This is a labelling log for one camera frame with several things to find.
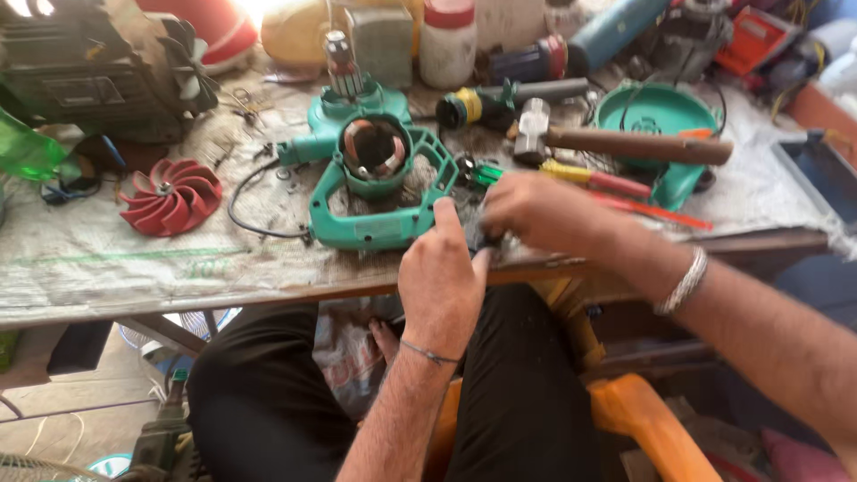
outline orange chair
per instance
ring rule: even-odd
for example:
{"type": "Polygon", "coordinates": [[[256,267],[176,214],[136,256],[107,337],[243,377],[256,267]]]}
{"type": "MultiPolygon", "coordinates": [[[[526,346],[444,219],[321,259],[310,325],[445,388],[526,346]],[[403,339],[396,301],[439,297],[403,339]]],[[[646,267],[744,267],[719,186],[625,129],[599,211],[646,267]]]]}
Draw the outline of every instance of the orange chair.
{"type": "MultiPolygon", "coordinates": [[[[597,380],[586,387],[592,396],[596,428],[637,441],[665,482],[720,482],[722,479],[667,404],[641,376],[597,380]]],[[[461,379],[449,385],[428,446],[423,480],[443,480],[452,457],[461,379]]]]}

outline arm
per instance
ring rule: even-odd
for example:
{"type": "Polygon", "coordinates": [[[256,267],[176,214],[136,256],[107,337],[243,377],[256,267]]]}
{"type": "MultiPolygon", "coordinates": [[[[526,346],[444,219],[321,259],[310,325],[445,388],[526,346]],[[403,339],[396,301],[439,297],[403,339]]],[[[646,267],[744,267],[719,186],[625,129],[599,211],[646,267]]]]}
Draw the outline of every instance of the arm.
{"type": "MultiPolygon", "coordinates": [[[[406,340],[459,359],[473,334],[488,272],[488,252],[471,264],[464,230],[449,198],[434,204],[436,226],[402,257],[399,295],[406,340]]],[[[420,480],[434,421],[454,363],[439,365],[404,344],[351,445],[338,482],[420,480]]]]}
{"type": "MultiPolygon", "coordinates": [[[[534,247],[587,257],[653,303],[691,265],[690,247],[598,206],[582,190],[539,175],[507,176],[486,198],[483,224],[493,234],[511,230],[534,247]]],[[[857,335],[713,260],[675,318],[815,429],[857,476],[857,335]]]]}

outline blue cylinder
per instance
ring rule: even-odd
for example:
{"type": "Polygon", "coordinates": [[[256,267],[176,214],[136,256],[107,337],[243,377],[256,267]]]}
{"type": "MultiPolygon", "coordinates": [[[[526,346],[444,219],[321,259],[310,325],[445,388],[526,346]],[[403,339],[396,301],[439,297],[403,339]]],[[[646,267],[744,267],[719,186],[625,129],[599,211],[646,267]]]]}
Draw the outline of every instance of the blue cylinder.
{"type": "Polygon", "coordinates": [[[568,74],[585,77],[630,44],[671,0],[618,0],[568,40],[568,74]]]}

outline hammer head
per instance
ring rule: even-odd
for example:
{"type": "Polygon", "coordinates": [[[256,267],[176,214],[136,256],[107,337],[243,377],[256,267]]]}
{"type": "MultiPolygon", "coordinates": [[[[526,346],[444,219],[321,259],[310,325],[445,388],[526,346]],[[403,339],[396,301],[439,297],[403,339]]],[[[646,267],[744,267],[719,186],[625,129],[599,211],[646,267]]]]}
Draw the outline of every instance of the hammer head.
{"type": "Polygon", "coordinates": [[[550,105],[542,99],[527,100],[518,120],[514,159],[530,166],[539,166],[545,160],[544,139],[548,135],[550,105]]]}

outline red impeller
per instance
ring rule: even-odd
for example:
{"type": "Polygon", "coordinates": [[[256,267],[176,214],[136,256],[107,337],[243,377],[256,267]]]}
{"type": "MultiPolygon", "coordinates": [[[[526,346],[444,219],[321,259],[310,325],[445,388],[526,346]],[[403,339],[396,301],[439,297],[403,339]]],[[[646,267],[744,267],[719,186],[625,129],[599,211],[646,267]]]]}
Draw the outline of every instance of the red impeller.
{"type": "Polygon", "coordinates": [[[223,188],[211,169],[193,159],[158,161],[147,176],[135,172],[134,191],[119,198],[129,209],[120,215],[149,236],[172,236],[198,226],[220,205],[223,188]]]}

